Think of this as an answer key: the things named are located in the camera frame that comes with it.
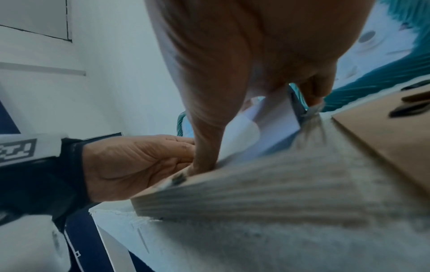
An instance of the ceiling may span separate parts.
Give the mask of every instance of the ceiling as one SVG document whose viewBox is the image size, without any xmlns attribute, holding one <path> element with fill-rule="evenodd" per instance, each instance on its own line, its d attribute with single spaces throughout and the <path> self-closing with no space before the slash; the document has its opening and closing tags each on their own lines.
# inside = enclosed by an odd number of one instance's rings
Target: ceiling
<svg viewBox="0 0 430 272">
<path fill-rule="evenodd" d="M 0 25 L 67 40 L 66 0 L 0 0 Z"/>
</svg>

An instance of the wall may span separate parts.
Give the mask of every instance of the wall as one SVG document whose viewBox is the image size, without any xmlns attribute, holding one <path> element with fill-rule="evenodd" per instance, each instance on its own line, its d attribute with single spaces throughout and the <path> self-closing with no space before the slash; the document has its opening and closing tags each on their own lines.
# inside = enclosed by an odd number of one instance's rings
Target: wall
<svg viewBox="0 0 430 272">
<path fill-rule="evenodd" d="M 124 131 L 73 44 L 0 27 L 0 100 L 21 133 L 90 138 Z"/>
<path fill-rule="evenodd" d="M 73 43 L 131 134 L 176 134 L 184 111 L 143 0 L 71 0 Z"/>
</svg>

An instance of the round hole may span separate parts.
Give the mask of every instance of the round hole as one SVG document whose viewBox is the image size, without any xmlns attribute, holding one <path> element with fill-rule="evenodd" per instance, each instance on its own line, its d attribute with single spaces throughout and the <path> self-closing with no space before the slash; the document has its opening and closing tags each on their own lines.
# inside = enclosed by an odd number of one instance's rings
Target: round hole
<svg viewBox="0 0 430 272">
<path fill-rule="evenodd" d="M 371 30 L 369 32 L 364 33 L 361 35 L 361 37 L 358 39 L 359 43 L 365 43 L 368 42 L 370 39 L 372 39 L 376 35 L 376 32 L 374 30 Z"/>
</svg>

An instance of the dark sleeve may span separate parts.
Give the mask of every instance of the dark sleeve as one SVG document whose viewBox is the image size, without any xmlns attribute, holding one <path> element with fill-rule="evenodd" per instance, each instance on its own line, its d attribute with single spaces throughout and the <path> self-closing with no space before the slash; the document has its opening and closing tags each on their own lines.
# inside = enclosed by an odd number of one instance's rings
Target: dark sleeve
<svg viewBox="0 0 430 272">
<path fill-rule="evenodd" d="M 66 217 L 90 203 L 81 140 L 62 139 L 59 157 L 0 167 L 0 225 L 22 215 L 49 214 L 61 231 Z"/>
</svg>

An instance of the hand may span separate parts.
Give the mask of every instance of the hand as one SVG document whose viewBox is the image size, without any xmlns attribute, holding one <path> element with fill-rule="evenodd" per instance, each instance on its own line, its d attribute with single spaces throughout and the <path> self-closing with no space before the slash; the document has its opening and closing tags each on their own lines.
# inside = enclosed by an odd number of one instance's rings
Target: hand
<svg viewBox="0 0 430 272">
<path fill-rule="evenodd" d="M 374 0 L 146 0 L 166 66 L 193 126 L 188 170 L 211 170 L 244 101 L 295 83 L 308 106 L 333 87 L 336 64 Z"/>
<path fill-rule="evenodd" d="M 112 137 L 84 146 L 85 183 L 93 202 L 129 199 L 189 166 L 192 138 L 170 135 Z"/>
</svg>

